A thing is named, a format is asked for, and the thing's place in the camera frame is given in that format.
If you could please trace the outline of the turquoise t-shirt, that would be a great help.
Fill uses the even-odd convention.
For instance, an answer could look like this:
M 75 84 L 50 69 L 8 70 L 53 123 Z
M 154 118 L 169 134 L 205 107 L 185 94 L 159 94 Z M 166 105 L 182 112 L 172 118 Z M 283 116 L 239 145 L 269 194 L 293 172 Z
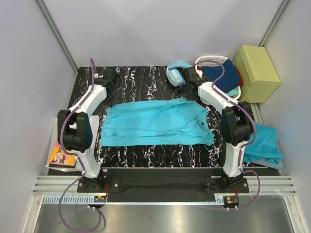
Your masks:
M 116 104 L 107 109 L 101 146 L 213 144 L 207 110 L 185 99 Z

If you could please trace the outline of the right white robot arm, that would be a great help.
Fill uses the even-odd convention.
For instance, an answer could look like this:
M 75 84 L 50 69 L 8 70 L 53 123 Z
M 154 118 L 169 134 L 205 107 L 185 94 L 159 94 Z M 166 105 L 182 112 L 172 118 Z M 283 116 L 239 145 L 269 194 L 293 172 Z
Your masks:
M 207 77 L 200 77 L 195 67 L 182 69 L 182 74 L 186 94 L 194 100 L 206 100 L 221 114 L 220 134 L 226 142 L 226 154 L 223 174 L 216 180 L 215 188 L 232 192 L 243 179 L 245 147 L 251 143 L 251 134 L 256 133 L 250 104 L 229 97 Z

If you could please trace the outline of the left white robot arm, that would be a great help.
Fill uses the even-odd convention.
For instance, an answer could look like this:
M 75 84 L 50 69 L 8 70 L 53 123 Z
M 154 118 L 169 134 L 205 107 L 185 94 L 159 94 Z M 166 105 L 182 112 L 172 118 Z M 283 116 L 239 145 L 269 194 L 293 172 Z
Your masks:
M 105 180 L 100 165 L 94 157 L 94 144 L 99 127 L 99 117 L 93 113 L 104 100 L 113 98 L 119 79 L 113 69 L 103 74 L 94 73 L 86 93 L 68 110 L 60 110 L 57 115 L 58 143 L 66 155 L 74 156 L 81 170 L 80 184 L 100 192 Z

